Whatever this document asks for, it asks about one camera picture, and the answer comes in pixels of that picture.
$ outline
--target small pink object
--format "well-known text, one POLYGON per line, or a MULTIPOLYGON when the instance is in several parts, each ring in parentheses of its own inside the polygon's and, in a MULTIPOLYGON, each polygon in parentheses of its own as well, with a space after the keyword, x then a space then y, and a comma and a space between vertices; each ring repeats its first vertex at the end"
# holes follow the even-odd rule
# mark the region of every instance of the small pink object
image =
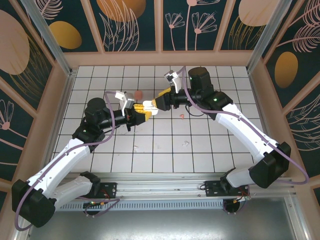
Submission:
POLYGON ((142 97, 143 97, 142 91, 137 90, 137 91, 134 92, 134 98, 135 98, 135 100, 141 100, 142 97))

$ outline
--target yellow oval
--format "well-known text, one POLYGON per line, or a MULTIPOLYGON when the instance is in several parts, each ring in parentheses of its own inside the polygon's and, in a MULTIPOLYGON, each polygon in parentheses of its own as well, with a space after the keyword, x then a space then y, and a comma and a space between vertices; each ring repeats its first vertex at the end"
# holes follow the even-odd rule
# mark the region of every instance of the yellow oval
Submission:
POLYGON ((274 77, 276 84, 285 89, 295 80, 298 72, 298 59, 292 52, 282 53, 275 64, 274 77))
POLYGON ((78 30, 65 21, 55 21, 49 26, 60 47, 76 49, 81 46, 82 38, 78 30))
POLYGON ((241 0, 239 18, 251 27, 264 26, 269 22, 279 0, 241 0))
POLYGON ((11 75, 21 74, 30 56, 28 35, 10 14, 0 10, 0 69, 11 75))
POLYGON ((117 22, 128 22, 132 19, 126 16, 123 3, 128 11, 131 9, 134 12, 136 18, 139 18, 146 9, 146 0, 96 0, 96 3, 104 15, 117 22))

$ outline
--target metal base plate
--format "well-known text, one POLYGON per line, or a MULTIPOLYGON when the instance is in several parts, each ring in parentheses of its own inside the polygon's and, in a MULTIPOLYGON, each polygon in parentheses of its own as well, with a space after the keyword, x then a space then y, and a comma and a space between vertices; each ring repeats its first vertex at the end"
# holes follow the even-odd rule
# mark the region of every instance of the metal base plate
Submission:
POLYGON ((205 195, 207 197, 242 196, 243 195, 242 191, 245 193, 245 195, 249 195, 247 186, 240 186, 238 188, 233 188, 229 191, 229 193, 226 193, 220 186, 220 181, 205 181, 204 190, 205 190, 205 195))

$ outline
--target floral wallpaper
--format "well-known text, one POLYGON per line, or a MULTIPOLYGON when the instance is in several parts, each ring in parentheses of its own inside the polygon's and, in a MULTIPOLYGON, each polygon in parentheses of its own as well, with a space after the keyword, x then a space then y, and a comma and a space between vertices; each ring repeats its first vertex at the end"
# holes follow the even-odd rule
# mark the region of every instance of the floral wallpaper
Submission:
POLYGON ((155 51, 154 0, 90 0, 106 52, 155 51))
POLYGON ((221 50, 253 50, 279 0, 236 0, 221 50))
POLYGON ((0 2, 0 77, 34 109, 52 65, 9 1, 0 2))
POLYGON ((34 2, 64 53, 98 51, 80 0, 34 0, 34 2))
POLYGON ((11 181, 33 118, 0 90, 0 179, 11 181))
POLYGON ((284 107, 320 71, 320 1, 306 0, 266 68, 284 107))
POLYGON ((320 175, 320 85, 286 119, 309 177, 320 175))
POLYGON ((163 0, 163 50, 213 50, 226 0, 163 0))

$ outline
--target white tiled floor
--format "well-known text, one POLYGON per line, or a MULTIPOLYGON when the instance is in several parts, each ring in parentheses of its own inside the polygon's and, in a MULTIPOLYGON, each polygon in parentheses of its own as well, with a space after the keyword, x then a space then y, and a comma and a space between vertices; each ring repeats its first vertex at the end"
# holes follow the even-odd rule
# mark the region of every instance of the white tiled floor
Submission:
MULTIPOLYGON (((196 66, 187 66, 187 71, 196 66)), ((63 119, 56 156, 67 144, 84 115, 86 103, 102 98, 105 90, 143 91, 150 100, 168 88, 163 75, 181 66, 80 66, 63 119)), ((246 68, 206 66, 217 91, 225 92, 259 129, 262 124, 246 68)), ((119 100, 110 98, 113 110, 119 100)), ((190 108, 194 115, 202 113, 190 108)), ((207 115, 191 116, 184 106, 160 111, 147 122, 131 128, 121 126, 110 141, 99 145, 73 172, 94 173, 223 173, 253 164, 249 151, 222 125, 207 115)))

